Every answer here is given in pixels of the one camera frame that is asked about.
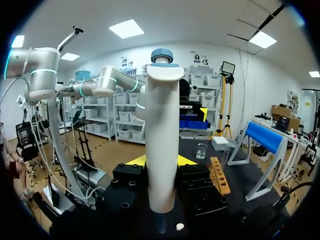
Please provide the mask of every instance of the blue cap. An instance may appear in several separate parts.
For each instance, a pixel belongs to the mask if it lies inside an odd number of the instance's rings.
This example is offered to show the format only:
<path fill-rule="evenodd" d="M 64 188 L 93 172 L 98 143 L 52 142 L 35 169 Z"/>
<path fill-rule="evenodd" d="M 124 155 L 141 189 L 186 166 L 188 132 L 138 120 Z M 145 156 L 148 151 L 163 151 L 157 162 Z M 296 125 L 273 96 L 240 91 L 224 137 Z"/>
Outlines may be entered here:
<path fill-rule="evenodd" d="M 151 53 L 151 62 L 155 63 L 157 57 L 167 57 L 169 59 L 169 63 L 172 63 L 174 60 L 174 54 L 172 51 L 166 48 L 158 48 Z"/>

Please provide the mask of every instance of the tripod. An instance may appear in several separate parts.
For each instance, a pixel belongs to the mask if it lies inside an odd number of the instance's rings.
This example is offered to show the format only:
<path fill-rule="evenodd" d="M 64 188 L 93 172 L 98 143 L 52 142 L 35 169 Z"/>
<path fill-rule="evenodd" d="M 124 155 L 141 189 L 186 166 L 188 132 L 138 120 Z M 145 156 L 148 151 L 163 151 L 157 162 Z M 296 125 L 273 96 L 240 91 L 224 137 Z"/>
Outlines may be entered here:
<path fill-rule="evenodd" d="M 210 140 L 212 137 L 218 136 L 222 137 L 223 131 L 221 130 L 222 127 L 222 121 L 223 121 L 223 115 L 224 115 L 224 108 L 225 108 L 225 95 L 226 95 L 226 76 L 222 75 L 222 102 L 221 102 L 221 109 L 220 109 L 220 119 L 218 123 L 218 129 L 211 135 L 209 138 Z"/>
<path fill-rule="evenodd" d="M 231 128 L 230 128 L 230 116 L 231 116 L 231 109 L 232 109 L 232 100 L 233 100 L 233 92 L 234 91 L 234 86 L 233 86 L 233 82 L 230 82 L 230 97 L 229 97 L 229 112 L 227 117 L 227 121 L 226 121 L 226 125 L 224 125 L 224 128 L 222 130 L 222 134 L 225 132 L 224 136 L 228 137 L 228 132 L 230 134 L 230 139 L 232 139 L 232 132 L 231 132 Z"/>

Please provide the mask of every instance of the glass beaker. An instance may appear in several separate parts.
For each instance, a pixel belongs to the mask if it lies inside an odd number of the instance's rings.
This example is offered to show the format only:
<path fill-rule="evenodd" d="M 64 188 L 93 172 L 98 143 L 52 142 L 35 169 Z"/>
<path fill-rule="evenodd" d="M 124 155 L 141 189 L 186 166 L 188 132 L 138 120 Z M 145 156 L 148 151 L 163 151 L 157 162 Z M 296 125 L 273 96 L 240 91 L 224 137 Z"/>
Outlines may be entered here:
<path fill-rule="evenodd" d="M 221 159 L 221 168 L 222 171 L 225 169 L 229 157 L 229 152 L 230 152 L 230 147 L 226 146 L 224 148 L 223 154 L 222 154 L 222 159 Z"/>
<path fill-rule="evenodd" d="M 199 143 L 197 146 L 195 157 L 197 159 L 204 159 L 206 157 L 207 147 L 207 144 Z"/>

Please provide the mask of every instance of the white bottle cap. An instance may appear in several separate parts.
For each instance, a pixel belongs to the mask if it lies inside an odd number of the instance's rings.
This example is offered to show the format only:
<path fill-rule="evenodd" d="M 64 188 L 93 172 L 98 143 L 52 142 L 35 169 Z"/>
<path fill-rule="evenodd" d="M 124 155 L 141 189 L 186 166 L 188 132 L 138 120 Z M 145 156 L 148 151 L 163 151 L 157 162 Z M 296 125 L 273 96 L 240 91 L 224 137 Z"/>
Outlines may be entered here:
<path fill-rule="evenodd" d="M 178 224 L 176 225 L 176 230 L 177 230 L 177 231 L 180 231 L 180 230 L 182 230 L 184 227 L 185 227 L 185 225 L 184 225 L 183 223 L 178 223 Z"/>

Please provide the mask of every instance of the blue storage bin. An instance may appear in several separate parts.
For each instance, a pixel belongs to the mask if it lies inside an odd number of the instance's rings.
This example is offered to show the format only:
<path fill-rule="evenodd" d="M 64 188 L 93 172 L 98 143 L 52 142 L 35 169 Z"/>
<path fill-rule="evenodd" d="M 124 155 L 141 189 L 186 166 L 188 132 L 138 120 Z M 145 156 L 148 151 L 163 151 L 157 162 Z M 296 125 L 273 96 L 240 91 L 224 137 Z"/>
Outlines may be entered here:
<path fill-rule="evenodd" d="M 187 127 L 187 121 L 180 119 L 179 127 L 180 127 L 181 129 L 186 128 L 186 127 Z"/>
<path fill-rule="evenodd" d="M 197 116 L 180 115 L 180 128 L 207 129 L 209 127 L 208 120 L 205 120 L 205 122 L 196 120 Z"/>
<path fill-rule="evenodd" d="M 88 80 L 90 79 L 90 73 L 91 73 L 90 71 L 86 71 L 86 70 L 77 71 L 75 73 L 74 80 L 76 81 Z"/>
<path fill-rule="evenodd" d="M 209 127 L 208 120 L 203 121 L 187 121 L 186 127 L 189 129 L 207 129 Z"/>

